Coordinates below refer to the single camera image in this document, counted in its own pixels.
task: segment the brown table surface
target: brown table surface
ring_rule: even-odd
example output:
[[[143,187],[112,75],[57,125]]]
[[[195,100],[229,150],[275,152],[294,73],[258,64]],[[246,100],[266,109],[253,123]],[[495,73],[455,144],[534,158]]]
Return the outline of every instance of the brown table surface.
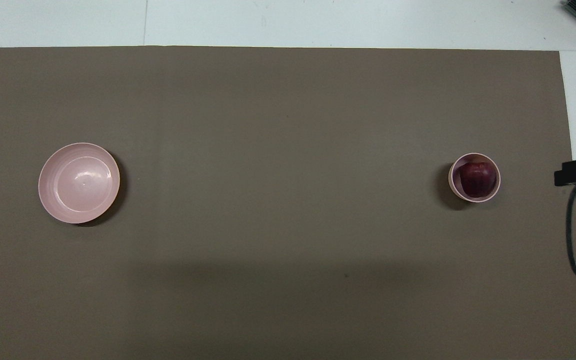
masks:
[[[73,142],[121,168],[84,226]],[[557,52],[0,48],[0,359],[576,358],[569,159]]]

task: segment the plate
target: plate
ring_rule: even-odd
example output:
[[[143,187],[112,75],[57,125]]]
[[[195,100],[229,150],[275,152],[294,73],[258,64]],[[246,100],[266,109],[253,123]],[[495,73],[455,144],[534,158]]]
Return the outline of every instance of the plate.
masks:
[[[108,151],[78,142],[57,150],[39,174],[39,200],[48,214],[69,224],[102,215],[119,191],[119,167]]]

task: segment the white floor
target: white floor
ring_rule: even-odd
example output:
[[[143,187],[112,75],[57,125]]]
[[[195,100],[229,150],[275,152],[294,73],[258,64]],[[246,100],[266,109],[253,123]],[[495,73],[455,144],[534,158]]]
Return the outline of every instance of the white floor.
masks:
[[[0,47],[139,45],[558,50],[576,158],[576,19],[559,0],[0,0]]]

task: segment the pink dish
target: pink dish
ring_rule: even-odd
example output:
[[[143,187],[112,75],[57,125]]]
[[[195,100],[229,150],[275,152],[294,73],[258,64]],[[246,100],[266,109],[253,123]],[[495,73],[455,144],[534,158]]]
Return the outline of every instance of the pink dish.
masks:
[[[489,163],[494,166],[494,170],[496,171],[496,182],[494,183],[491,193],[482,197],[471,197],[466,194],[462,187],[462,178],[459,174],[459,168],[467,163]],[[448,184],[450,185],[452,192],[454,192],[454,194],[459,198],[470,201],[471,203],[483,203],[492,199],[493,196],[498,193],[499,187],[501,186],[501,172],[499,171],[497,164],[492,161],[490,157],[487,157],[483,153],[470,152],[460,156],[459,159],[452,164],[450,171],[448,171]]]
[[[101,146],[78,142],[48,158],[39,174],[39,200],[55,219],[81,224],[102,215],[119,191],[117,162]]]

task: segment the red apple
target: red apple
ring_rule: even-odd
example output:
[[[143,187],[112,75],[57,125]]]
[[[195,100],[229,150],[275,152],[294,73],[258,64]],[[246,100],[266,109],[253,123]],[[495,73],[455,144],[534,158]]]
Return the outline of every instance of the red apple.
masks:
[[[497,182],[495,166],[489,162],[468,162],[459,167],[463,191],[471,198],[490,194]]]

